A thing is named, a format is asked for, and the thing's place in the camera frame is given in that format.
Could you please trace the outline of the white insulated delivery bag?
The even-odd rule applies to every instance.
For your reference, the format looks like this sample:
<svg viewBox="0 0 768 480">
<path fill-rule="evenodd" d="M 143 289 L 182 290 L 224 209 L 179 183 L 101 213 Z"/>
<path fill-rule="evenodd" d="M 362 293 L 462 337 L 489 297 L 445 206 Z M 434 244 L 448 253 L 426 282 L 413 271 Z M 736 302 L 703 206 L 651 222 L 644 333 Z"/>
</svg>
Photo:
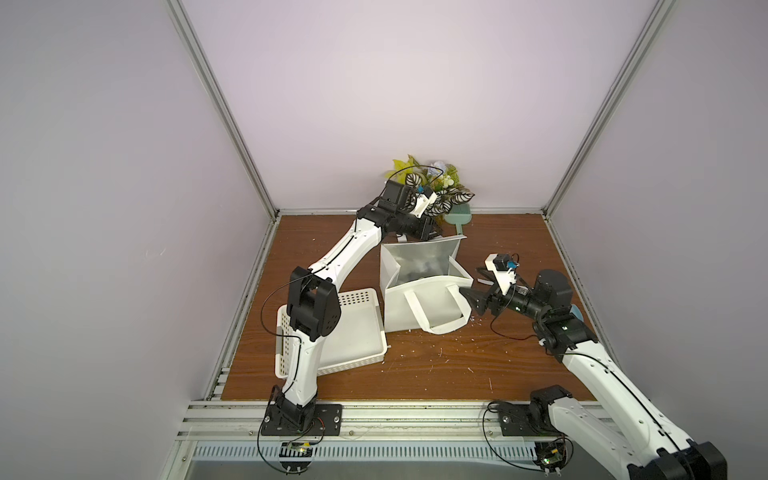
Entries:
<svg viewBox="0 0 768 480">
<path fill-rule="evenodd" d="M 473 284 L 459 264 L 463 235 L 380 247 L 380 289 L 387 333 L 421 329 L 445 335 L 463 328 L 472 309 L 460 293 Z"/>
</svg>

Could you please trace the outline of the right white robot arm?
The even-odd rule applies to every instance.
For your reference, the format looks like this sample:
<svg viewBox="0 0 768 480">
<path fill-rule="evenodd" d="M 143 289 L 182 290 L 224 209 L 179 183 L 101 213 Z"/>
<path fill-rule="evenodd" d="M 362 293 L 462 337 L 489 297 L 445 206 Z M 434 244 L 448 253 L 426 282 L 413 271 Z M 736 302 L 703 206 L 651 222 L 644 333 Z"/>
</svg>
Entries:
<svg viewBox="0 0 768 480">
<path fill-rule="evenodd" d="M 488 290 L 459 290 L 472 310 L 479 315 L 512 310 L 532 319 L 540 345 L 580 380 L 615 424 L 606 426 L 555 385 L 532 392 L 529 417 L 534 427 L 579 444 L 616 479 L 727 478 L 724 454 L 678 427 L 610 358 L 576 315 L 573 290 L 563 273 L 542 270 L 532 287 L 520 288 L 513 270 L 478 271 L 490 281 Z"/>
</svg>

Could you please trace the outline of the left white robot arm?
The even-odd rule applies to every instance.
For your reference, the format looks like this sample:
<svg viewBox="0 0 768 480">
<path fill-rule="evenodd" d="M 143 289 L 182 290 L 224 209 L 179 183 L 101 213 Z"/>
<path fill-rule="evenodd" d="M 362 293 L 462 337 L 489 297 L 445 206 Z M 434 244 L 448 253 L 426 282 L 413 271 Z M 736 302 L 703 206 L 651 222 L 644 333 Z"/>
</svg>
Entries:
<svg viewBox="0 0 768 480">
<path fill-rule="evenodd" d="M 420 241 L 434 237 L 427 210 L 436 200 L 429 186 L 389 180 L 374 200 L 357 210 L 350 228 L 327 254 L 291 272 L 286 313 L 292 350 L 286 382 L 273 398 L 280 419 L 305 430 L 314 418 L 320 356 L 341 319 L 339 289 L 346 278 L 390 234 Z"/>
</svg>

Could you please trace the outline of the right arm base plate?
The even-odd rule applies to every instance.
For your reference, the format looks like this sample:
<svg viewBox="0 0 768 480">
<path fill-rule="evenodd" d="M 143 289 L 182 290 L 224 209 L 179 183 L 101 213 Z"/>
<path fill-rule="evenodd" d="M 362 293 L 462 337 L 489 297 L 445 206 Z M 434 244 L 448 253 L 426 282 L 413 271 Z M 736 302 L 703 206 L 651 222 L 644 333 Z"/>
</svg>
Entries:
<svg viewBox="0 0 768 480">
<path fill-rule="evenodd" d="M 500 402 L 494 404 L 491 410 L 497 416 L 504 437 L 566 436 L 566 433 L 555 428 L 548 409 L 537 403 Z"/>
</svg>

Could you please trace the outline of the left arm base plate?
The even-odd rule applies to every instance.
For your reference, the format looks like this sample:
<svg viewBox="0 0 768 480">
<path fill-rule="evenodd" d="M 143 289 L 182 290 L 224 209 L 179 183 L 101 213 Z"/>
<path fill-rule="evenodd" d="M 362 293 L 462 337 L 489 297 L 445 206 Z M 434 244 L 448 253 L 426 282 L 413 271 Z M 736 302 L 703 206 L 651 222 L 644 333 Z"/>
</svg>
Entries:
<svg viewBox="0 0 768 480">
<path fill-rule="evenodd" d="M 321 403 L 299 409 L 292 404 L 270 405 L 265 413 L 260 433 L 276 436 L 338 436 L 343 419 L 343 406 Z"/>
</svg>

